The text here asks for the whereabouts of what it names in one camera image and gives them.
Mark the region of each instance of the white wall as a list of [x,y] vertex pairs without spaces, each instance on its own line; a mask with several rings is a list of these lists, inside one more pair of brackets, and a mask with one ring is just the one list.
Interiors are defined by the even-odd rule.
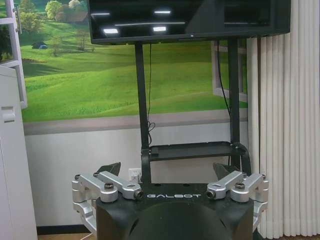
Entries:
[[[241,122],[240,134],[248,146],[247,122]],[[141,167],[139,129],[30,135],[25,140],[37,226],[81,223],[72,207],[74,175],[121,162],[120,176],[127,179],[129,168]],[[158,127],[152,140],[153,145],[229,141],[230,125]],[[153,162],[152,181],[208,183],[215,179],[212,163],[209,158]]]

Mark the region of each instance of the wall trim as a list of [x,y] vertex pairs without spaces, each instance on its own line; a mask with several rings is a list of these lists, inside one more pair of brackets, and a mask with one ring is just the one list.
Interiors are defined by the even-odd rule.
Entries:
[[[187,126],[229,123],[227,110],[192,111],[181,113],[153,114],[150,121],[156,127]],[[248,121],[248,109],[240,109],[240,121]],[[81,133],[108,130],[139,129],[139,116],[100,117],[58,121],[25,122],[24,135]]]
[[37,226],[38,235],[89,234],[85,225]]

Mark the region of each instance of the tree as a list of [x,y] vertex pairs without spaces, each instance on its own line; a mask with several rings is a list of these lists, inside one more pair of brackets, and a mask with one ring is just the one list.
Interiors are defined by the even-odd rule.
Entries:
[[88,9],[87,9],[87,4],[84,2],[84,1],[81,1],[80,2],[80,5],[79,6],[76,6],[75,8],[75,12],[76,13],[79,13],[79,12],[87,12]]
[[75,10],[77,7],[79,7],[81,5],[79,0],[71,0],[69,2],[69,8]]
[[63,4],[60,9],[59,12],[63,12],[66,15],[70,15],[72,14],[74,11],[69,7],[68,4]]
[[73,13],[74,11],[71,8],[69,8],[67,4],[63,4],[59,8],[58,13],[55,16],[55,20],[60,23],[65,23],[67,22],[68,17]]
[[49,1],[45,6],[45,11],[49,19],[55,19],[59,10],[62,6],[62,3],[56,0]]
[[79,51],[85,51],[85,43],[87,39],[88,33],[82,29],[78,29],[76,31],[76,38],[78,41],[78,50]]
[[10,34],[7,26],[0,26],[0,62],[4,54],[12,54],[10,44]]
[[31,12],[21,12],[20,13],[21,27],[29,35],[31,33],[36,33],[41,28],[41,21],[38,19],[36,13]]
[[30,0],[21,0],[19,9],[23,13],[34,13],[36,11],[35,5]]
[[65,23],[67,21],[67,15],[63,11],[60,11],[56,14],[55,20],[59,23]]
[[54,36],[52,38],[52,55],[58,57],[58,53],[60,51],[61,38],[58,36]]

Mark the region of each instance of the galbot logo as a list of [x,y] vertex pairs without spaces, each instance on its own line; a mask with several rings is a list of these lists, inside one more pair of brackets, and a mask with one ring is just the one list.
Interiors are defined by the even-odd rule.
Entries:
[[148,194],[146,196],[149,199],[192,199],[192,198],[200,198],[201,194]]

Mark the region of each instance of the electrical outlet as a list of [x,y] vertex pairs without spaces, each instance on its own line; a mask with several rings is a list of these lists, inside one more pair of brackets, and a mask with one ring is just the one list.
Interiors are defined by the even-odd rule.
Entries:
[[129,168],[129,181],[132,183],[141,183],[141,168]]

